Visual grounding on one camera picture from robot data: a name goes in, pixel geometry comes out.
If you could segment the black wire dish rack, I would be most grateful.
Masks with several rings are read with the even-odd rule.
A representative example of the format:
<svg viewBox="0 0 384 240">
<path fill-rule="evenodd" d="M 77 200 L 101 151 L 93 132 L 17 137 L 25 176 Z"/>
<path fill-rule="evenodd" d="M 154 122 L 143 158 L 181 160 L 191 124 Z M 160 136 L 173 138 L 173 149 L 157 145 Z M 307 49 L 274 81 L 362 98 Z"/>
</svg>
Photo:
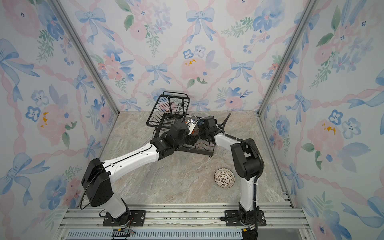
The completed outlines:
<svg viewBox="0 0 384 240">
<path fill-rule="evenodd" d="M 187 94 L 164 91 L 159 95 L 146 125 L 153 127 L 153 138 L 166 138 L 170 127 L 178 120 L 186 122 L 190 98 Z M 198 134 L 198 129 L 194 129 L 192 134 Z M 212 143 L 199 139 L 195 146 L 189 147 L 186 142 L 180 146 L 177 151 L 206 155 L 212 157 L 215 147 Z"/>
</svg>

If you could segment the white brown lattice bowl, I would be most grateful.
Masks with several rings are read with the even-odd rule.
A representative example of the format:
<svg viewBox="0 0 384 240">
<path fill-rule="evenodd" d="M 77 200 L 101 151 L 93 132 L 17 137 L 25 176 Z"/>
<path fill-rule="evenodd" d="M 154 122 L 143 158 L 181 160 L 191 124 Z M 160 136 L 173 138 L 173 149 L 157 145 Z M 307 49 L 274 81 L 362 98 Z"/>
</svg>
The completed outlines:
<svg viewBox="0 0 384 240">
<path fill-rule="evenodd" d="M 231 170 L 221 168 L 215 172 L 214 180 L 219 187 L 228 189 L 235 184 L 235 175 Z"/>
</svg>

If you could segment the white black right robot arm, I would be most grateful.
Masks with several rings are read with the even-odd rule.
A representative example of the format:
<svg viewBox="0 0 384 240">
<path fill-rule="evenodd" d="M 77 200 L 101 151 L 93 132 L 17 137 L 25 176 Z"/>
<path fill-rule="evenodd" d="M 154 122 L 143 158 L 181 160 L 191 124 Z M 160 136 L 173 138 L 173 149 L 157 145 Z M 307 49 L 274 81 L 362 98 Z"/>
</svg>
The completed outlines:
<svg viewBox="0 0 384 240">
<path fill-rule="evenodd" d="M 218 124 L 213 116 L 201 118 L 197 123 L 199 135 L 202 140 L 231 152 L 236 173 L 241 178 L 240 221 L 246 226 L 256 226 L 260 212 L 257 188 L 265 163 L 252 138 L 243 140 L 225 132 L 227 121 Z"/>
</svg>

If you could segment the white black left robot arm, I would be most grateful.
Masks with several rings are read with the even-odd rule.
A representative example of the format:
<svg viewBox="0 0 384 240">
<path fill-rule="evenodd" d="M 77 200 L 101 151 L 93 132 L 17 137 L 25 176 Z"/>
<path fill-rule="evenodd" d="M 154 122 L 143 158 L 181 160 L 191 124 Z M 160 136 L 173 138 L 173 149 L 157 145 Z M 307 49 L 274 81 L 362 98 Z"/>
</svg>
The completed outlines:
<svg viewBox="0 0 384 240">
<path fill-rule="evenodd" d="M 135 151 L 112 160 L 102 162 L 96 158 L 90 161 L 81 181 L 90 205 L 101 206 L 114 219 L 128 215 L 129 208 L 113 192 L 112 183 L 146 164 L 174 154 L 189 140 L 198 121 L 195 116 L 186 122 L 178 120 L 166 133 Z"/>
</svg>

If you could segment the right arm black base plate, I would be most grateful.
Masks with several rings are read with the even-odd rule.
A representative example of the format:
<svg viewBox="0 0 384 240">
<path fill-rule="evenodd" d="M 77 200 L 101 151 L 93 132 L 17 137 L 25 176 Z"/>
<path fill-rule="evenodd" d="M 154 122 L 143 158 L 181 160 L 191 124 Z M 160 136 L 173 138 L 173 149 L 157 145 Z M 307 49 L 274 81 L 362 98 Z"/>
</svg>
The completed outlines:
<svg viewBox="0 0 384 240">
<path fill-rule="evenodd" d="M 257 226 L 266 227 L 266 217 L 262 210 L 259 210 L 257 213 Z M 226 210 L 224 211 L 224 216 L 220 217 L 221 221 L 224 221 L 227 227 L 248 227 L 252 226 L 255 223 L 254 216 L 251 216 L 250 223 L 246 223 L 245 220 L 242 220 L 241 217 L 246 217 L 246 214 L 240 215 L 239 211 L 235 210 Z"/>
</svg>

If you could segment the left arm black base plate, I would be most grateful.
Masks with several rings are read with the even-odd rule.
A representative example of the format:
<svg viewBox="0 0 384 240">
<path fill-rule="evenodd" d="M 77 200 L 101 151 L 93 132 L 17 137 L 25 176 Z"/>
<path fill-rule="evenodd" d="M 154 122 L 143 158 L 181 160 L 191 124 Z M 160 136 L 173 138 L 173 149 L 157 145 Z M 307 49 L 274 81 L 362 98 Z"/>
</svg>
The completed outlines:
<svg viewBox="0 0 384 240">
<path fill-rule="evenodd" d="M 103 218 L 104 227 L 142 227 L 146 219 L 145 210 L 130 210 L 118 218 L 113 218 L 110 213 L 106 213 Z"/>
</svg>

